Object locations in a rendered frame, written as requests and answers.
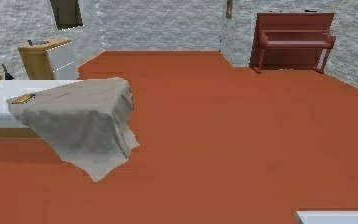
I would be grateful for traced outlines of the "grey blanket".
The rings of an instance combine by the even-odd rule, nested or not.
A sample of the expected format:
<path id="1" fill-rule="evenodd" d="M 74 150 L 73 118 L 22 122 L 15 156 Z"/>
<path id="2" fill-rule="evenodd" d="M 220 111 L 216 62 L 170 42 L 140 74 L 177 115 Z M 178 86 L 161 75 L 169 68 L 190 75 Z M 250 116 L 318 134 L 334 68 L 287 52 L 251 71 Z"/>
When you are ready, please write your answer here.
<path id="1" fill-rule="evenodd" d="M 8 111 L 47 142 L 61 160 L 98 182 L 129 160 L 139 146 L 129 127 L 132 91 L 119 77 L 87 79 L 38 91 Z"/>

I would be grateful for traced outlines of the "reddish brown piano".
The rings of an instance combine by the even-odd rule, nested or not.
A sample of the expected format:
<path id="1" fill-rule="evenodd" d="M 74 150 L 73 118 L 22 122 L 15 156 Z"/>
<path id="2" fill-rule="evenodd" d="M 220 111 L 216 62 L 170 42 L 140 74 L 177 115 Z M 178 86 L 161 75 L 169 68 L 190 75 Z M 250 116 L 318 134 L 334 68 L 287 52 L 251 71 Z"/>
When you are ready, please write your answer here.
<path id="1" fill-rule="evenodd" d="M 249 67 L 263 70 L 314 70 L 324 73 L 336 37 L 334 13 L 258 13 Z"/>

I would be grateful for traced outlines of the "wooden white chest of drawers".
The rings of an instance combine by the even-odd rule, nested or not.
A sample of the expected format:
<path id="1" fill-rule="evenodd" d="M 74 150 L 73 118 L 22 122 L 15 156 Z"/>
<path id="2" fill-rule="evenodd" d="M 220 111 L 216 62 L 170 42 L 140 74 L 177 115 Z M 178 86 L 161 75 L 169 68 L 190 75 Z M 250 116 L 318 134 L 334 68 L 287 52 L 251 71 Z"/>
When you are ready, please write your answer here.
<path id="1" fill-rule="evenodd" d="M 48 44 L 18 48 L 30 80 L 76 80 L 79 78 L 72 41 L 47 39 Z"/>

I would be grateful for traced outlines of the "dark framed picture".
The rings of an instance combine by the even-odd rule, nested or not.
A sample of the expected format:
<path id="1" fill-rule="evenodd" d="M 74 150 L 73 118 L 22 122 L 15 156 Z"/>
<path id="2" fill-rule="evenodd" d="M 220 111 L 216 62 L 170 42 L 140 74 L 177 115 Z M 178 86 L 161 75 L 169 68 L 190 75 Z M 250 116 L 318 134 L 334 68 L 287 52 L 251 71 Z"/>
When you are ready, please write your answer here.
<path id="1" fill-rule="evenodd" d="M 50 0 L 58 30 L 82 26 L 78 0 Z"/>

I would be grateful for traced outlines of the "brown book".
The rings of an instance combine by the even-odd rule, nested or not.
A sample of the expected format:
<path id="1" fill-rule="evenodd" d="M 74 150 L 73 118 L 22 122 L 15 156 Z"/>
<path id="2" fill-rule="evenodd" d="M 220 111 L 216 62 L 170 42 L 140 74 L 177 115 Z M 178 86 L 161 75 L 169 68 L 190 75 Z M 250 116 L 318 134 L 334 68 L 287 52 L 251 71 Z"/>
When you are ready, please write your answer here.
<path id="1" fill-rule="evenodd" d="M 36 96 L 35 93 L 24 94 L 12 101 L 13 104 L 25 104 Z"/>

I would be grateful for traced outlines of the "white table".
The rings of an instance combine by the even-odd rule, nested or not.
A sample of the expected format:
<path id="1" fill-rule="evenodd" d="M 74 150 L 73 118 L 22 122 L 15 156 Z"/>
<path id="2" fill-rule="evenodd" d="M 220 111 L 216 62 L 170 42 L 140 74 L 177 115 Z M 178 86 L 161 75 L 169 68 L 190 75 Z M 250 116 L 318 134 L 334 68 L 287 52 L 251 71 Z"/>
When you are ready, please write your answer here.
<path id="1" fill-rule="evenodd" d="M 358 224 L 358 211 L 297 211 L 299 224 Z"/>

